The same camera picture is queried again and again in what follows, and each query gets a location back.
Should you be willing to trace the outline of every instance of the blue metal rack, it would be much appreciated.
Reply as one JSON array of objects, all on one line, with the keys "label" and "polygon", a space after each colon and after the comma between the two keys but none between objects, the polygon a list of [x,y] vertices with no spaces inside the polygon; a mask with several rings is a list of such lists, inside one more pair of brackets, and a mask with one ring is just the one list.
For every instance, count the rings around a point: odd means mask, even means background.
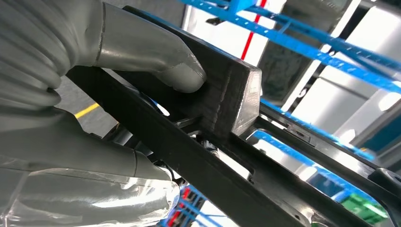
[{"label": "blue metal rack", "polygon": [[[230,2],[225,0],[208,0],[208,1],[181,0],[181,1],[194,7],[197,7],[199,9],[202,9],[210,14],[216,15],[222,20],[229,21],[238,26],[246,28],[254,33],[269,38],[270,41],[282,45],[305,57],[308,57],[313,60],[319,60],[321,63],[325,65],[329,65],[336,69],[339,69],[378,88],[382,88],[391,92],[397,92],[401,94],[401,87],[400,87],[401,83],[392,79],[389,75],[387,75],[387,73],[383,72],[382,68],[378,67],[381,66],[394,72],[401,72],[401,63],[399,62],[396,62],[379,54],[375,54],[368,50],[356,47],[354,45],[348,44],[340,38],[331,37],[329,34],[320,31],[318,29],[315,29],[309,25],[303,24],[299,21],[296,21],[281,14],[272,13],[264,8],[255,5],[247,8],[246,11],[253,12],[263,17],[272,19],[277,23],[282,24],[283,25],[282,29],[279,31],[268,29],[250,20],[240,17],[236,13],[233,13],[230,10],[215,5],[218,4],[220,6],[227,6],[227,8],[230,9],[230,5],[233,4],[233,2],[237,2],[240,0],[231,0]],[[312,37],[316,40],[319,40],[322,43],[329,44],[330,46],[332,46],[334,50],[345,54],[352,60],[364,66],[366,69],[360,68],[359,66],[353,65],[344,60],[332,57],[327,53],[324,53],[291,36],[288,36],[284,34],[284,31],[286,29],[295,30],[309,37]]]},{"label": "blue metal rack", "polygon": [[340,200],[344,199],[344,197],[346,195],[349,196],[349,195],[355,193],[355,194],[358,194],[359,196],[361,196],[362,198],[367,199],[368,201],[377,203],[370,195],[366,194],[365,192],[363,192],[359,188],[353,186],[352,184],[350,184],[349,182],[345,181],[341,177],[335,175],[334,173],[330,172],[329,170],[321,167],[320,165],[317,165],[314,161],[312,161],[311,159],[309,159],[305,155],[303,155],[303,154],[299,153],[298,151],[292,149],[291,147],[287,146],[286,144],[276,140],[271,135],[269,135],[269,134],[267,134],[267,133],[265,133],[263,131],[255,131],[253,136],[258,138],[258,139],[260,139],[260,140],[264,140],[264,141],[268,142],[272,146],[280,149],[282,152],[284,152],[285,154],[287,154],[287,155],[293,157],[294,159],[300,161],[301,163],[303,163],[303,164],[305,164],[307,166],[315,167],[316,170],[317,170],[317,173],[323,175],[327,179],[333,181],[335,184],[337,184],[337,185],[341,186],[342,188],[344,188],[344,191],[341,194],[341,197],[336,196],[336,198],[333,198],[336,201],[340,201]]},{"label": "blue metal rack", "polygon": [[[192,197],[190,200],[187,198],[189,192],[192,192],[194,194],[194,197]],[[172,212],[170,212],[168,218],[160,221],[158,225],[162,227],[173,227],[173,226],[186,227],[189,226],[188,225],[189,223],[195,221],[198,223],[199,226],[202,227],[222,227],[218,222],[213,220],[211,217],[226,217],[226,216],[207,215],[202,213],[200,209],[196,207],[196,204],[200,199],[205,201],[207,200],[207,198],[192,185],[183,187],[181,189],[181,197],[178,201],[178,205],[174,210],[172,210]],[[181,213],[183,214],[184,219],[182,222],[177,223],[177,225],[175,225],[175,221],[177,220],[178,217],[177,214]]]}]

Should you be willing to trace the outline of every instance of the black bar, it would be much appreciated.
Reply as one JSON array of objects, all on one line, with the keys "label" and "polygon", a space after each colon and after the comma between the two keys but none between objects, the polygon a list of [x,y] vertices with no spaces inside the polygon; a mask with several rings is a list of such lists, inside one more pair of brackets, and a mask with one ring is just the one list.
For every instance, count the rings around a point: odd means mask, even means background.
[{"label": "black bar", "polygon": [[[207,139],[212,143],[218,143],[213,137],[207,137]],[[219,148],[230,157],[250,163],[254,169],[250,179],[253,185],[268,198],[281,201],[281,208],[288,210],[295,217],[301,213],[312,221],[316,219],[320,223],[330,223],[329,226],[369,226],[330,197],[302,181],[233,133],[230,140]],[[305,210],[308,210],[309,214],[313,211],[313,215],[307,217]]]},{"label": "black bar", "polygon": [[400,216],[401,199],[382,188],[381,186],[375,184],[367,178],[359,175],[358,173],[342,166],[338,161],[327,157],[324,153],[320,152],[316,148],[310,146],[305,141],[291,135],[289,132],[284,131],[273,125],[272,123],[258,118],[256,120],[255,126],[258,129],[265,130],[269,135],[280,140],[282,143],[287,144],[293,149],[297,150],[301,154],[304,154],[308,158],[312,159],[314,162],[322,165],[328,170],[332,171],[339,177],[350,182],[357,188],[363,190],[377,200],[382,206],[387,208],[388,211],[398,214]]},{"label": "black bar", "polygon": [[308,128],[302,127],[299,123],[289,119],[288,117],[286,117],[283,114],[278,113],[277,111],[271,109],[270,107],[266,106],[263,103],[260,103],[260,113],[263,115],[266,115],[268,118],[280,122],[284,125],[292,125],[292,126],[296,126],[298,128],[301,128],[303,131],[306,131],[307,133],[309,133],[310,135],[314,136],[316,139],[316,142],[318,144],[321,144],[321,147],[323,149],[327,149],[330,148],[330,150],[333,150],[333,152],[344,152],[354,158],[356,158],[359,162],[363,163],[364,165],[372,168],[372,172],[379,168],[379,166],[377,166],[376,164],[371,163],[370,161],[356,155],[354,152],[341,147],[340,145],[334,143],[332,140],[330,140],[329,138],[313,131],[310,130]]},{"label": "black bar", "polygon": [[304,226],[102,69],[67,76],[240,226]]}]

